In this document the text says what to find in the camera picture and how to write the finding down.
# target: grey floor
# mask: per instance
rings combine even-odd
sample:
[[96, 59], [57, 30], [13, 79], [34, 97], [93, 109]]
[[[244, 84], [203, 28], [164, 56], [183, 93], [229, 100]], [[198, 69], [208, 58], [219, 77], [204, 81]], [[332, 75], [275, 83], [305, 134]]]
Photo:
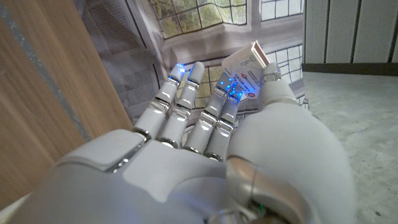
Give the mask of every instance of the grey floor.
[[310, 110], [343, 143], [358, 223], [398, 223], [398, 77], [304, 73]]

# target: wooden panel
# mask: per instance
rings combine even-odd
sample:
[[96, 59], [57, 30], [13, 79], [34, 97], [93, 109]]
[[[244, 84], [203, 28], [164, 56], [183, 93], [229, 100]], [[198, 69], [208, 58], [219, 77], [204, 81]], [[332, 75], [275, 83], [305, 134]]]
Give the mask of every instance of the wooden panel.
[[304, 63], [303, 72], [398, 76], [398, 63]]
[[91, 138], [131, 129], [72, 0], [4, 0]]
[[0, 19], [0, 209], [85, 141]]

